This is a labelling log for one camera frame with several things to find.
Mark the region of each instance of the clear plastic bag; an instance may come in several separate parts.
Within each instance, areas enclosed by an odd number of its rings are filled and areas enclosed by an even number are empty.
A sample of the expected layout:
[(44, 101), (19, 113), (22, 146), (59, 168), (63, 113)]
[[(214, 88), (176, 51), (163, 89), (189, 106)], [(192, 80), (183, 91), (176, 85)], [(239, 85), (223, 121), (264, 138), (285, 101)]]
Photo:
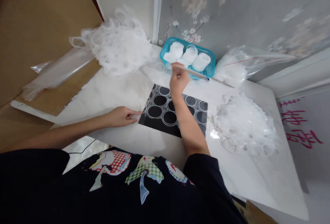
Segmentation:
[(30, 67), (33, 71), (35, 71), (37, 74), (39, 74), (42, 70), (46, 69), (47, 67), (49, 67), (51, 65), (53, 61), (49, 61), (49, 62), (44, 62), (41, 63), (39, 65), (35, 65)]
[(60, 86), (94, 58), (95, 56), (90, 51), (73, 48), (44, 69), (46, 63), (31, 67), (40, 73), (38, 77), (23, 87), (23, 98), (33, 101), (43, 89)]
[(244, 94), (224, 96), (213, 123), (231, 153), (271, 156), (280, 146), (274, 120)]
[(244, 81), (266, 66), (295, 60), (291, 55), (273, 53), (252, 47), (235, 47), (217, 63), (213, 78), (233, 87), (241, 86)]

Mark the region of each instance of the plastic bag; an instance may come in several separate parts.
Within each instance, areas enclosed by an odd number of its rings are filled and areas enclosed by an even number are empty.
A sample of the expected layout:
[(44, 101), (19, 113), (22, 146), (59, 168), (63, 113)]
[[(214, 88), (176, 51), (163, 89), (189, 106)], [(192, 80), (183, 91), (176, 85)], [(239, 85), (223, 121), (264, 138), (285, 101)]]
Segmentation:
[(233, 87), (241, 86), (244, 81), (266, 66), (295, 60), (291, 55), (273, 53), (252, 47), (235, 47), (217, 63), (213, 78)]
[(108, 76), (132, 73), (144, 64), (158, 58), (150, 40), (126, 5), (114, 11), (110, 18), (96, 29), (83, 29), (80, 36), (70, 37), (72, 47), (90, 50)]
[(273, 118), (243, 93), (224, 96), (213, 123), (221, 145), (232, 153), (270, 156), (279, 149), (280, 138)]
[(50, 64), (52, 63), (53, 61), (49, 61), (49, 62), (44, 62), (44, 63), (41, 63), (39, 65), (35, 65), (35, 66), (32, 66), (30, 67), (33, 71), (35, 71), (37, 74), (39, 74), (42, 70), (46, 69), (48, 66), (50, 66)]
[(43, 70), (41, 69), (45, 63), (34, 66), (34, 70), (41, 70), (40, 74), (23, 87), (23, 98), (32, 101), (43, 89), (60, 86), (94, 58), (90, 51), (73, 48)]

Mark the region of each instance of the plastic ring pile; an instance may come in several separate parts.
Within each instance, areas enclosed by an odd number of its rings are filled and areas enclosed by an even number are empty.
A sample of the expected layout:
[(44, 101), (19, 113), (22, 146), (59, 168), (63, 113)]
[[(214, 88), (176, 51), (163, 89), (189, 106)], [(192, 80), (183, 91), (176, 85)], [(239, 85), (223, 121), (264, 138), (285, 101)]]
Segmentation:
[(72, 47), (90, 50), (109, 76), (133, 72), (158, 56), (131, 8), (123, 5), (114, 15), (98, 28), (70, 37)]
[(213, 121), (222, 146), (232, 153), (271, 156), (279, 148), (273, 118), (244, 94), (227, 96)]

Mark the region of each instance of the white tabletop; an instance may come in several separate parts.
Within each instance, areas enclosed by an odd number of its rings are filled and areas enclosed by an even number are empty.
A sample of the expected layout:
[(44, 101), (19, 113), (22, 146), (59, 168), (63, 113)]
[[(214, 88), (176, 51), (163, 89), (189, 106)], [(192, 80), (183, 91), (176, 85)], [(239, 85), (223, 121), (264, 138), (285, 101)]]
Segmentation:
[[(157, 46), (153, 48), (157, 52), (161, 50)], [(133, 74), (120, 77), (107, 77), (100, 70), (58, 116), (46, 114), (15, 100), (11, 102), (11, 106), (62, 126), (107, 113), (122, 105), (143, 110), (154, 83), (169, 88), (170, 75), (158, 72), (155, 69), (157, 63), (161, 63), (161, 60), (143, 66)], [(197, 85), (190, 81), (184, 91), (184, 94), (208, 102), (206, 140), (211, 155), (219, 161), (227, 189), (231, 193), (308, 220), (307, 208), (273, 92), (250, 81), (246, 81), (240, 91), (261, 108), (266, 107), (271, 112), (282, 140), (279, 153), (267, 158), (232, 154), (221, 146), (220, 139), (212, 132), (210, 118), (217, 103), (221, 102), (223, 95), (237, 95), (238, 89), (211, 79), (207, 85)], [(138, 123), (98, 130), (89, 136), (131, 153), (163, 156), (181, 169), (187, 159), (181, 138)]]

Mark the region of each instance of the sleeve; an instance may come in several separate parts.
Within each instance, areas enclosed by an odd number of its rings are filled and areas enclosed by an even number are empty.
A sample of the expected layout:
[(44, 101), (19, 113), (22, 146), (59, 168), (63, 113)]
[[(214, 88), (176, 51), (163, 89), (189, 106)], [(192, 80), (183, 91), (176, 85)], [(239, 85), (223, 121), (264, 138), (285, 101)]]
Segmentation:
[(0, 198), (8, 205), (60, 177), (70, 159), (58, 149), (23, 149), (0, 154)]
[(192, 154), (183, 172), (201, 193), (214, 220), (219, 220), (219, 223), (247, 223), (224, 185), (216, 158)]

